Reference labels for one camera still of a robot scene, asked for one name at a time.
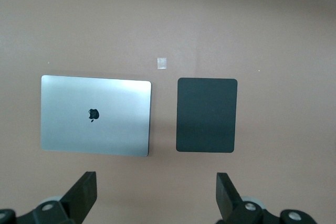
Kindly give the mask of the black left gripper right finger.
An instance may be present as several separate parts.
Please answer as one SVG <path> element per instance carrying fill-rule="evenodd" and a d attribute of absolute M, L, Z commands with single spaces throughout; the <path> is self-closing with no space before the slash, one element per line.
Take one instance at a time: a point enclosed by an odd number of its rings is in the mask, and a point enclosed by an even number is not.
<path fill-rule="evenodd" d="M 241 223 L 243 201 L 227 173 L 216 175 L 216 202 L 222 217 L 216 223 Z"/>

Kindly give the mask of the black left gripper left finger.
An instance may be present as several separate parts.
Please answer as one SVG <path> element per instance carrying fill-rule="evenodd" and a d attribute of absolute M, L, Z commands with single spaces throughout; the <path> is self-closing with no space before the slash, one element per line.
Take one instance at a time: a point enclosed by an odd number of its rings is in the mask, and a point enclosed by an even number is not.
<path fill-rule="evenodd" d="M 97 200 L 97 174 L 85 172 L 64 194 L 60 202 L 69 219 L 83 223 Z"/>

